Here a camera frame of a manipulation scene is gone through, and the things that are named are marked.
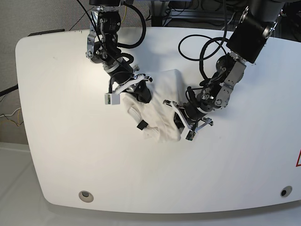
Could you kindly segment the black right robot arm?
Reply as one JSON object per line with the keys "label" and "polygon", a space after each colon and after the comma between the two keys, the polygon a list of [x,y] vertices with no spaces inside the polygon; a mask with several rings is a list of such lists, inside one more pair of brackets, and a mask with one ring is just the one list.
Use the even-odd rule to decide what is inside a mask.
{"label": "black right robot arm", "polygon": [[[142,13],[135,6],[121,0],[91,0],[89,4],[96,9],[86,13],[90,20],[86,57],[95,64],[102,64],[110,76],[106,103],[117,104],[119,94],[122,92],[132,95],[141,103],[149,103],[151,92],[146,83],[152,82],[152,78],[145,74],[135,75],[136,69],[131,67],[134,57],[121,51],[122,48],[136,48],[144,41],[147,29]],[[120,5],[131,8],[140,18],[142,34],[134,44],[118,41],[118,31],[121,26],[118,10]]]}

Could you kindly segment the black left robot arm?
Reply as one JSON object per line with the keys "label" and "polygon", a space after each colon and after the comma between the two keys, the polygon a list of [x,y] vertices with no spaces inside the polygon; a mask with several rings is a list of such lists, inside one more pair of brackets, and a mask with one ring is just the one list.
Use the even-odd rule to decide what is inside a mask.
{"label": "black left robot arm", "polygon": [[[284,0],[252,0],[243,11],[230,38],[209,38],[204,44],[196,59],[203,77],[199,87],[187,87],[186,103],[164,101],[164,104],[174,110],[174,122],[186,140],[192,141],[197,131],[204,126],[213,126],[213,120],[207,115],[228,105],[235,85],[244,75],[246,62],[253,64],[256,61],[275,30],[284,5]],[[219,58],[216,72],[209,78],[204,71],[204,61],[212,55],[205,56],[205,51],[214,42],[218,44],[218,49],[225,43],[230,52]]]}

